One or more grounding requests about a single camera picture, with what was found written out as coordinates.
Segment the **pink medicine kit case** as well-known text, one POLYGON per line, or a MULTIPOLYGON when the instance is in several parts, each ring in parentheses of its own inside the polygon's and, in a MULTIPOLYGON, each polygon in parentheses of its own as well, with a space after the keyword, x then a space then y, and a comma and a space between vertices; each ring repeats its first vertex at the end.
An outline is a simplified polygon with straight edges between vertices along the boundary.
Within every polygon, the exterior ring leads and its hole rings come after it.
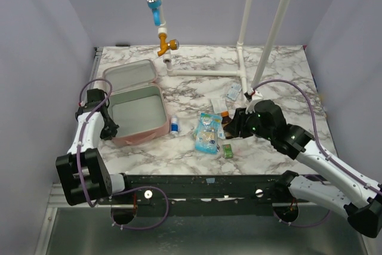
POLYGON ((119 125, 112 142, 117 146, 139 145, 162 137, 170 131, 162 90, 151 60, 140 60, 103 72, 111 82, 109 115, 119 125))

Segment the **amber bottle orange cap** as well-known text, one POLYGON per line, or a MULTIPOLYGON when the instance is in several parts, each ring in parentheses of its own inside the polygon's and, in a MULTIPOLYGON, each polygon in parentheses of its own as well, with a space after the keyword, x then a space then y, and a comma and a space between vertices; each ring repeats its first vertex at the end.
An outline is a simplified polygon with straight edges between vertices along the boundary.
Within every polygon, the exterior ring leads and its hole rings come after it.
POLYGON ((221 120, 222 126, 225 126, 232 121, 232 118, 230 117, 228 111, 221 112, 220 115, 222 117, 222 120, 221 120))

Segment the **small green medicine box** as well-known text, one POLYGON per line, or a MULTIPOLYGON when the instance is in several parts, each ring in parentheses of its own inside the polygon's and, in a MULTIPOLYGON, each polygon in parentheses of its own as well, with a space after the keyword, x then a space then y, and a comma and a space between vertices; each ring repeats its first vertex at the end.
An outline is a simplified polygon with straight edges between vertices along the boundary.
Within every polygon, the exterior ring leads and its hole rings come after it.
POLYGON ((226 159, 233 158, 232 146, 230 144, 225 144, 222 146, 222 148, 223 148, 223 155, 226 159))

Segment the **blue cotton swab packet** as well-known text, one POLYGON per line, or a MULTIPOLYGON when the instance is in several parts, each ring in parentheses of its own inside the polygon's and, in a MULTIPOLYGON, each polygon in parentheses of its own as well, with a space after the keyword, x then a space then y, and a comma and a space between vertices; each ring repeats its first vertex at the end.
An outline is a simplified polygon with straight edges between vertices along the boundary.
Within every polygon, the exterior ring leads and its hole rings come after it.
POLYGON ((220 115, 201 113, 196 128, 195 149, 203 153, 216 154, 220 127, 220 115))

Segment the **small white blue bottle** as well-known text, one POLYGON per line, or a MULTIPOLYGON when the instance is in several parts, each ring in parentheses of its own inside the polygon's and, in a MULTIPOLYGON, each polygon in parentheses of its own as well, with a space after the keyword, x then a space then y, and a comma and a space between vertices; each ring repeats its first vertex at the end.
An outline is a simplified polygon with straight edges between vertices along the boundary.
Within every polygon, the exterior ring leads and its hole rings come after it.
POLYGON ((171 117, 170 133, 173 135, 177 135, 179 133, 179 123, 178 123, 178 117, 176 115, 173 115, 171 117))

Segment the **white blue gauze packet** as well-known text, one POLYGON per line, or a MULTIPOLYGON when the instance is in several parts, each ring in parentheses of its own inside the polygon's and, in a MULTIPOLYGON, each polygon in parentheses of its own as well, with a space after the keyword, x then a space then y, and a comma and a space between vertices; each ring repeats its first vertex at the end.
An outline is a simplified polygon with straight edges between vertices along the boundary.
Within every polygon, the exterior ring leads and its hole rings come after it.
POLYGON ((221 124, 218 126, 217 135, 219 139, 224 140, 226 138, 224 130, 223 130, 223 126, 221 124))

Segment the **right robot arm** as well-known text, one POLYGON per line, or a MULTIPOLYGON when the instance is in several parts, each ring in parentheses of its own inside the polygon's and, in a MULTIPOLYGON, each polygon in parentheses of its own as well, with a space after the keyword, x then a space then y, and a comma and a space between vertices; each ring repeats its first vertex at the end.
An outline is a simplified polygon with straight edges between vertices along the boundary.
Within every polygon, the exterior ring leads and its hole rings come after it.
POLYGON ((252 111, 237 108, 224 130, 234 138, 256 136, 268 140, 276 151, 308 166, 330 182, 325 186, 287 172, 288 180, 274 189, 279 201, 296 198, 313 202, 346 218, 360 234, 369 238, 378 236, 381 183, 329 153, 304 128, 287 123, 281 108, 273 101, 256 101, 252 111))

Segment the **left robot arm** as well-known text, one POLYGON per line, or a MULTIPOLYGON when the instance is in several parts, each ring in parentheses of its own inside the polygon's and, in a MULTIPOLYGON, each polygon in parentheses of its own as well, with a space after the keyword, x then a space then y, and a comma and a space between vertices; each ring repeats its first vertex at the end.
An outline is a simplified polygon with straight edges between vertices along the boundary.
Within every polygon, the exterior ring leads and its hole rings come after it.
POLYGON ((119 204, 132 198, 132 189, 121 174, 110 174, 98 150, 101 140, 112 140, 119 126, 108 113, 106 92, 87 91, 87 102, 78 108, 74 141, 67 154, 57 157, 56 169, 69 205, 92 204, 112 196, 119 204))

